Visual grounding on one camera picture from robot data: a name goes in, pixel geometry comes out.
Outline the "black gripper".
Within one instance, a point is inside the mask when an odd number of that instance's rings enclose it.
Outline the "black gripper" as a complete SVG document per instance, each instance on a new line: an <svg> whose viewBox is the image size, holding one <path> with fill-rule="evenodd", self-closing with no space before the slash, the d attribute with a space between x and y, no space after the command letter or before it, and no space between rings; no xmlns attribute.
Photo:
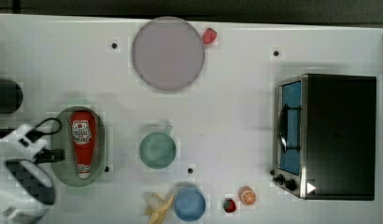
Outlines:
<svg viewBox="0 0 383 224"><path fill-rule="evenodd" d="M34 163L55 163L64 159L65 155L62 148L53 150L43 149L34 156Z"/></svg>

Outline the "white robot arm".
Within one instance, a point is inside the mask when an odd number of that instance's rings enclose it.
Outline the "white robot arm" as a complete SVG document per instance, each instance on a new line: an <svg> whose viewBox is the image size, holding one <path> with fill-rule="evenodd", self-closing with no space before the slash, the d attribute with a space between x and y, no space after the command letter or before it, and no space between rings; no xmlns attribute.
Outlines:
<svg viewBox="0 0 383 224"><path fill-rule="evenodd" d="M36 224L55 204L52 177L40 166L64 160L44 134L23 124L0 138L0 224Z"/></svg>

